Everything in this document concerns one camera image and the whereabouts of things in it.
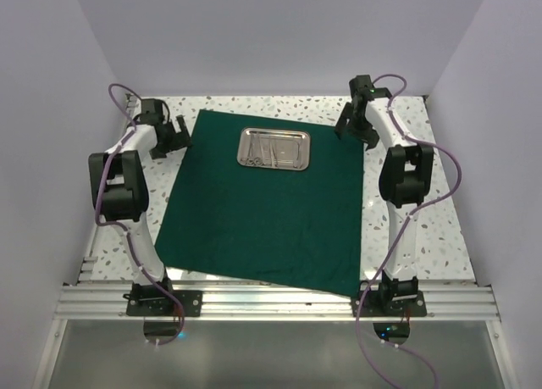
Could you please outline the green surgical cloth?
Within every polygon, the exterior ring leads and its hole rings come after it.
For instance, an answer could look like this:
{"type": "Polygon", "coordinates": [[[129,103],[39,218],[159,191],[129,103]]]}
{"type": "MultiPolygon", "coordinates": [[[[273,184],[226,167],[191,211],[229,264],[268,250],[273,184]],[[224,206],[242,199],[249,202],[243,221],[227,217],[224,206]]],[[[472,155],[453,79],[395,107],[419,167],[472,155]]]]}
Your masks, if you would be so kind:
{"type": "Polygon", "coordinates": [[[155,248],[172,268],[357,294],[362,256],[363,146],[327,125],[201,111],[155,248]],[[302,171],[238,163],[249,127],[305,131],[302,171]]]}

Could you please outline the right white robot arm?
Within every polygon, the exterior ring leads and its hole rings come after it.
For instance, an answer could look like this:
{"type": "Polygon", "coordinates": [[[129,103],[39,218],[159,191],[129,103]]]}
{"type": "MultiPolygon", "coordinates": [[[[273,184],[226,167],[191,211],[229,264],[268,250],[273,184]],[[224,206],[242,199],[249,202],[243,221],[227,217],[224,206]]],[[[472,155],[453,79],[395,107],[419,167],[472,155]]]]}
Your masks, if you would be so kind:
{"type": "Polygon", "coordinates": [[[414,139],[405,124],[389,115],[391,92],[377,87],[369,75],[349,81],[351,101],[340,113],[334,132],[349,134],[368,149],[379,143],[385,157],[379,175],[379,195],[389,215],[389,252],[378,269],[380,283],[369,282],[358,299],[360,314],[398,316],[423,305],[416,266],[416,209],[428,196],[434,149],[414,139]]]}

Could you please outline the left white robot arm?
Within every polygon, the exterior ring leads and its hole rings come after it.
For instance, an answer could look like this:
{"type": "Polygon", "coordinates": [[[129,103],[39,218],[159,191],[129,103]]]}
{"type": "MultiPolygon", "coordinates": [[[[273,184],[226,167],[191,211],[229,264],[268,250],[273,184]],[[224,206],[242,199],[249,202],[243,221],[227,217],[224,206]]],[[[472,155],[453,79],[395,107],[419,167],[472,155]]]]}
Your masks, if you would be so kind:
{"type": "Polygon", "coordinates": [[[180,115],[172,120],[164,100],[144,98],[140,112],[129,118],[117,143],[88,158],[95,222],[118,233],[129,257],[136,290],[151,287],[146,304],[160,315],[174,309],[176,295],[168,288],[166,269],[147,224],[150,192],[142,160],[162,160],[191,146],[184,118],[180,115]]]}

